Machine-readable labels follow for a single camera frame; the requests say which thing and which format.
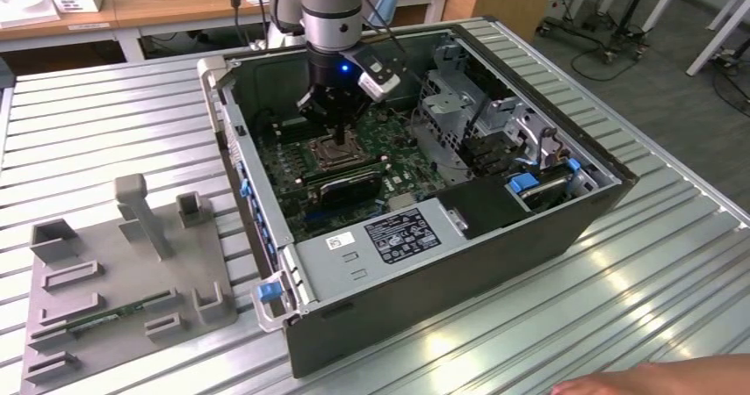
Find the gray 3d printed holder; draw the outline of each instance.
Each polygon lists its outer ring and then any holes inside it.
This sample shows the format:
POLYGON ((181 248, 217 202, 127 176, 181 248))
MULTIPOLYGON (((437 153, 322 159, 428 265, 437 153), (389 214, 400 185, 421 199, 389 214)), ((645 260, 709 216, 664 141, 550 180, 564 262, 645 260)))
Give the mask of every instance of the gray 3d printed holder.
POLYGON ((50 391, 236 322, 214 212, 198 193, 150 209, 143 175, 115 180, 123 219, 34 226, 22 394, 50 391))

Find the blue plastic clip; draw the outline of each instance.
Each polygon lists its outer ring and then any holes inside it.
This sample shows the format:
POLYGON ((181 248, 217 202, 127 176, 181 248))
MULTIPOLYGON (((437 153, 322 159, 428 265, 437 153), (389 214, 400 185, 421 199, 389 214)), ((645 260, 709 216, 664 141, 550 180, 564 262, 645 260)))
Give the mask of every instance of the blue plastic clip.
POLYGON ((524 173, 512 178, 510 185, 514 192, 521 193, 522 191, 537 187, 540 185, 540 180, 537 180, 532 173, 524 173))
POLYGON ((285 294, 285 288, 282 287, 282 283, 273 282, 268 284, 261 284, 258 287, 258 296, 261 297, 261 301, 264 303, 269 303, 270 301, 277 300, 285 294))
POLYGON ((568 160, 568 166, 573 170, 574 173, 578 173, 578 170, 582 169, 582 164, 578 162, 576 158, 568 160))
POLYGON ((242 196, 244 198, 249 198, 253 194, 254 191, 250 188, 250 180, 245 179, 244 184, 240 186, 240 196, 242 196))

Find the circuit board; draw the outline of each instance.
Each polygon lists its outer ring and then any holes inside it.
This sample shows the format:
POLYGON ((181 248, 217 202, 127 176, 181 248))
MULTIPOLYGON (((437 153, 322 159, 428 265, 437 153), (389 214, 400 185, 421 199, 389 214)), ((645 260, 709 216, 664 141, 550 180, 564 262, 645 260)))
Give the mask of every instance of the circuit board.
POLYGON ((388 213, 389 201, 397 196, 410 195, 420 201, 448 186, 413 140, 408 123, 409 114, 402 117, 394 111, 372 109, 357 129, 348 132, 344 156, 336 156, 342 153, 336 154, 326 147, 328 135, 289 141, 289 138, 280 139, 277 133, 261 139, 258 150, 266 173, 298 241, 388 213), (356 205, 313 213, 317 205, 313 186, 302 184, 304 179, 310 177, 310 183, 318 183, 316 189, 321 189, 321 183, 337 181, 340 171, 349 170, 346 174, 352 175, 353 169, 354 173, 372 174, 382 180, 378 195, 356 205))

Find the aluminum extrusion table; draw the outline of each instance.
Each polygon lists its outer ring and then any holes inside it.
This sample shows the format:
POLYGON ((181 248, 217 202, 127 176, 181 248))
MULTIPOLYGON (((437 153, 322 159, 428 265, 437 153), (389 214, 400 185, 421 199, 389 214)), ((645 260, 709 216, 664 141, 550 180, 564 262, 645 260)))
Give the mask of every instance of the aluminum extrusion table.
POLYGON ((115 218, 109 181, 130 172, 153 206, 187 190, 213 198, 241 319, 55 393, 546 393, 596 370, 750 352, 748 215, 506 28, 464 25, 643 177, 565 255, 294 379, 285 336, 257 325, 258 272, 197 59, 26 76, 0 111, 0 394, 19 391, 31 225, 115 218))

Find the metal bracket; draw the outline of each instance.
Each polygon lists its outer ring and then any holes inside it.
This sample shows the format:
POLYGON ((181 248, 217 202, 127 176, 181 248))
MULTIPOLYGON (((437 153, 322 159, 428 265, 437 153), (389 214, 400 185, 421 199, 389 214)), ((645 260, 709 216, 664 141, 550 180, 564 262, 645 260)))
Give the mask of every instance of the metal bracket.
POLYGON ((265 284, 272 283, 281 283, 282 286, 286 287, 288 283, 293 282, 292 279, 284 279, 285 277, 289 278, 286 275, 286 271, 284 270, 276 272, 268 279, 261 280, 250 289, 250 296, 254 300, 256 306, 256 314, 258 315, 258 325, 266 332, 274 332, 282 329, 285 327, 285 321, 300 314, 298 310, 292 310, 293 306, 286 294, 282 296, 286 313, 281 316, 274 316, 272 313, 272 307, 261 301, 261 287, 265 284))
POLYGON ((214 133, 220 132, 221 128, 217 104, 215 99, 211 97, 211 92, 215 90, 217 82, 220 82, 229 71, 230 68, 226 65, 225 57, 221 55, 207 57, 198 61, 198 77, 201 78, 201 89, 203 90, 203 97, 207 102, 209 117, 211 119, 214 133))

